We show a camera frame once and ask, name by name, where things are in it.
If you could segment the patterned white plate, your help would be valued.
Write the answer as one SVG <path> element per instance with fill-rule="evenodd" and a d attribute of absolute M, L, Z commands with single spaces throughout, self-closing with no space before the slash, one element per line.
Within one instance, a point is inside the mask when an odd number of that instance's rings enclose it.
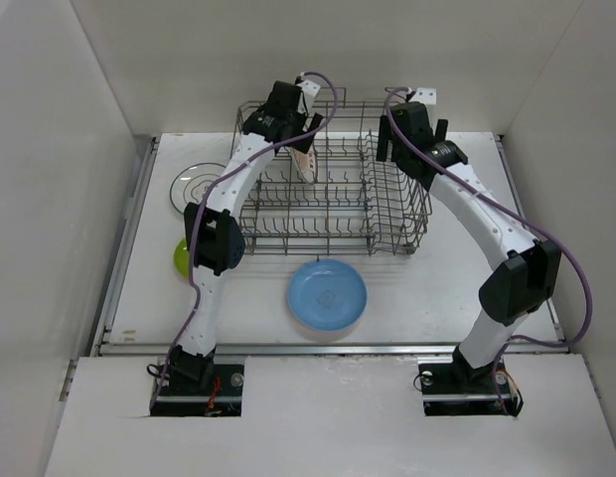
<path fill-rule="evenodd" d="M 299 179 L 308 185 L 314 185 L 318 181 L 318 159 L 313 147 L 304 153 L 295 148 L 289 149 L 291 160 Z"/>

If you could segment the grey wire dish rack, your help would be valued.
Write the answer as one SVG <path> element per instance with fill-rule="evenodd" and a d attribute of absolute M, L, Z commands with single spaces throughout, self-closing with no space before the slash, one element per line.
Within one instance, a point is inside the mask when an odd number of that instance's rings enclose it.
<path fill-rule="evenodd" d="M 313 142 L 317 179 L 303 182 L 290 153 L 278 153 L 240 213 L 247 253 L 414 253 L 427 232 L 431 201 L 395 164 L 376 159 L 383 102 L 342 96 L 334 104 L 326 96 L 315 109 L 337 112 Z"/>

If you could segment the white blue-rimmed plate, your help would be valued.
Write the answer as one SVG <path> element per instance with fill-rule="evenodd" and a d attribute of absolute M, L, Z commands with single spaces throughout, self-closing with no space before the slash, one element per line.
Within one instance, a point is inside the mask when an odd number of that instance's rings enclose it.
<path fill-rule="evenodd" d="M 183 215 L 189 203 L 199 204 L 208 187 L 222 176 L 226 166 L 216 162 L 192 165 L 180 172 L 170 186 L 170 202 Z"/>

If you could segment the green plate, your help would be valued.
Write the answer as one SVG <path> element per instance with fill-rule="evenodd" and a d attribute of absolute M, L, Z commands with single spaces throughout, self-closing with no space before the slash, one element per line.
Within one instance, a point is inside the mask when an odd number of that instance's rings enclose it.
<path fill-rule="evenodd" d="M 187 240 L 182 238 L 176 245 L 173 253 L 174 267 L 178 273 L 184 278 L 189 278 L 190 255 L 187 246 Z"/>

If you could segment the blue plate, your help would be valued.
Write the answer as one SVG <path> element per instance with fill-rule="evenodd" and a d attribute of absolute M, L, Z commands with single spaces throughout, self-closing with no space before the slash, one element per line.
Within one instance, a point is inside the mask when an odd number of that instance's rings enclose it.
<path fill-rule="evenodd" d="M 368 290 L 351 265 L 322 259 L 305 263 L 294 273 L 286 299 L 300 324 L 313 331 L 335 333 L 359 321 L 368 303 Z"/>

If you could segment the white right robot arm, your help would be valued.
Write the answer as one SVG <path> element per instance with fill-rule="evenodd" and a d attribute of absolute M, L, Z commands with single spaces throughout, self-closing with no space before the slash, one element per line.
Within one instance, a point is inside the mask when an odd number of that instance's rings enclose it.
<path fill-rule="evenodd" d="M 446 139 L 447 123 L 432 126 L 425 104 L 388 107 L 380 123 L 377 158 L 390 160 L 440 201 L 486 257 L 491 275 L 478 290 L 481 312 L 453 353 L 450 379 L 474 391 L 494 370 L 503 345 L 527 316 L 551 298 L 560 248 L 540 240 L 503 212 L 459 146 Z"/>

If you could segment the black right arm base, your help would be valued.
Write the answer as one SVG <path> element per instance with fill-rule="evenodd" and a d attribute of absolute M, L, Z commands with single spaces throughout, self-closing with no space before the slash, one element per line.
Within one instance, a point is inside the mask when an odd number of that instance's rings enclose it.
<path fill-rule="evenodd" d="M 503 362 L 496 374 L 485 371 L 471 382 L 458 377 L 453 363 L 420 362 L 413 384 L 419 384 L 426 416 L 517 417 L 525 404 Z"/>

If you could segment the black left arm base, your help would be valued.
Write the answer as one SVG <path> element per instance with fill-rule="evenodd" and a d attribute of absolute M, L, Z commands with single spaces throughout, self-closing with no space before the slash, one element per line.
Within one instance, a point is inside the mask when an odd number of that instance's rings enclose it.
<path fill-rule="evenodd" d="M 149 412 L 154 417 L 239 417 L 242 409 L 244 363 L 214 364 L 202 384 L 165 373 L 163 365 L 149 364 L 154 379 Z"/>

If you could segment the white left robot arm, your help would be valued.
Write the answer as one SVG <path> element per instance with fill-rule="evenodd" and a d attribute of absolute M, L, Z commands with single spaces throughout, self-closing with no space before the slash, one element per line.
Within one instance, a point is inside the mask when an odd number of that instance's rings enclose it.
<path fill-rule="evenodd" d="M 201 394 L 211 385 L 222 292 L 229 272 L 245 253 L 239 213 L 251 188 L 280 149 L 308 152 L 314 135 L 332 119 L 311 108 L 321 87 L 304 73 L 277 81 L 267 100 L 243 123 L 231 159 L 200 203 L 185 208 L 188 277 L 193 308 L 178 331 L 156 379 L 162 389 Z"/>

